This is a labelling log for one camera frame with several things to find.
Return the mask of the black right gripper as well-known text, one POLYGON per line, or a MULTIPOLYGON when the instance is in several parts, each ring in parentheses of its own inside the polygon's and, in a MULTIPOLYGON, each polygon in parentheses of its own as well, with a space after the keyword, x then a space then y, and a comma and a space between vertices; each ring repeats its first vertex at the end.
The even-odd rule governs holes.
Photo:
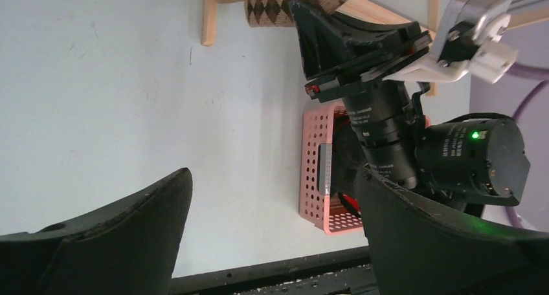
MULTIPOLYGON (((473 113, 427 126, 421 96, 403 82, 383 76, 423 55, 417 22, 382 25, 341 14, 327 14, 303 0, 289 4, 302 57, 305 86, 312 99, 340 99, 365 151, 392 142, 413 141, 419 182, 390 181, 441 202, 516 206, 530 163, 514 119, 473 113)), ((368 168, 369 163, 358 167, 368 168)))

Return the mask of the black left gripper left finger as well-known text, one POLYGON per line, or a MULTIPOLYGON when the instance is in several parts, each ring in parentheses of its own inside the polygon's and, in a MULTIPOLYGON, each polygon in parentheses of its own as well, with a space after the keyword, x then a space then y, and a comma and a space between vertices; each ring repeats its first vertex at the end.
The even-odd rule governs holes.
POLYGON ((181 168, 34 233, 1 236, 2 294, 167 294, 192 200, 181 168))

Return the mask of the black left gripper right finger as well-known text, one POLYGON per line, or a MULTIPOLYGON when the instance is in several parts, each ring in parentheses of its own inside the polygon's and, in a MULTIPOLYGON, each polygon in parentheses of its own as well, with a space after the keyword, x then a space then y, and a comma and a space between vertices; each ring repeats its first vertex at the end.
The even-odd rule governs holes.
POLYGON ((546 232, 459 212, 367 168, 355 190, 380 293, 548 293, 546 232))

